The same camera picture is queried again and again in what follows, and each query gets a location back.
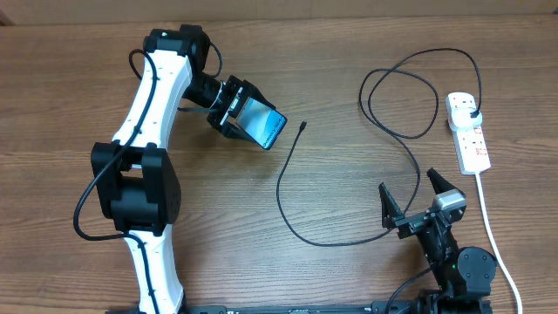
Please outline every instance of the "smartphone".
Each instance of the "smartphone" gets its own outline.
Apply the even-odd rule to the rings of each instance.
[[[285,116],[250,97],[236,117],[236,125],[265,150],[273,146],[285,124]]]

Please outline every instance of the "wooden table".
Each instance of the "wooden table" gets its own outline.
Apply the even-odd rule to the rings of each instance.
[[[89,153],[118,130],[138,86],[127,63],[152,28],[179,23],[0,28],[0,312],[100,313],[136,304],[139,292],[123,241],[86,242],[71,216],[92,178]],[[221,77],[253,82],[289,118],[269,152],[226,140],[205,117],[179,113],[170,155],[182,186],[174,254],[191,305],[367,304],[385,300],[426,264],[415,239],[395,233],[364,245],[323,249],[296,239],[279,215],[275,188],[299,123],[303,133],[283,178],[294,227],[319,242],[382,232],[378,184],[401,206],[416,175],[402,148],[357,108],[364,75],[415,51],[471,53],[483,81],[483,126],[493,168],[483,174],[495,238],[526,312],[558,311],[558,19],[425,17],[201,23],[224,57]],[[207,72],[216,69],[210,53]],[[473,68],[439,52],[404,66],[442,98],[439,118],[406,140],[423,169],[412,205],[430,206],[435,167],[468,195],[453,233],[460,246],[491,250],[473,177],[462,176],[443,102],[478,95]],[[393,75],[374,96],[378,117],[402,133],[423,130],[432,92]],[[186,101],[183,106],[191,106]],[[114,232],[95,193],[81,223]],[[433,288],[427,276],[400,298]],[[501,271],[490,299],[513,312]]]

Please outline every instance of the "white power strip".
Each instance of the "white power strip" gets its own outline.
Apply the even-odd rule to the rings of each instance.
[[[520,292],[517,290],[512,276],[502,261],[492,229],[490,228],[490,221],[488,221],[487,205],[485,204],[485,196],[480,181],[480,173],[490,168],[487,143],[485,142],[482,128],[480,128],[482,115],[479,114],[476,118],[470,117],[470,112],[476,108],[476,105],[473,95],[466,92],[452,92],[447,95],[446,108],[448,122],[452,129],[453,141],[455,142],[459,169],[462,174],[474,174],[475,176],[477,188],[479,189],[480,210],[485,228],[487,229],[488,240],[492,245],[496,260],[498,260],[498,264],[514,292],[517,312],[522,314],[523,305],[521,304]]]
[[[461,173],[476,174],[489,169],[490,159],[488,158],[487,143],[478,120],[475,119],[467,124],[459,114],[462,112],[469,113],[469,109],[476,109],[473,95],[466,92],[452,92],[446,97],[446,108]],[[456,115],[460,117],[460,126],[455,126]]]

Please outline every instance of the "power socket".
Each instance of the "power socket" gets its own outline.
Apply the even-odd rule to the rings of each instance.
[[[482,115],[471,118],[463,113],[476,109],[474,97],[466,92],[452,92],[446,97],[448,123],[462,174],[481,173],[490,168],[487,143],[480,127]]]

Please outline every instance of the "white power cord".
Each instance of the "white power cord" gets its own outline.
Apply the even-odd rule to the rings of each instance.
[[[498,261],[499,266],[502,268],[502,272],[504,273],[504,276],[506,276],[506,279],[509,282],[512,291],[514,292],[515,302],[517,303],[517,313],[523,314],[523,305],[521,304],[520,292],[517,290],[517,286],[515,286],[512,276],[507,271],[506,265],[504,265],[504,261],[502,261],[502,256],[500,256],[500,252],[498,251],[498,247],[496,246],[496,241],[494,240],[494,236],[492,234],[492,229],[490,228],[490,221],[488,221],[487,205],[485,204],[485,194],[482,191],[482,183],[480,182],[480,173],[478,172],[475,173],[474,178],[477,181],[477,188],[479,190],[479,199],[480,199],[480,211],[482,212],[482,219],[484,220],[485,227],[487,228],[488,240],[490,241],[490,245],[492,245],[492,250],[496,255],[496,260]]]

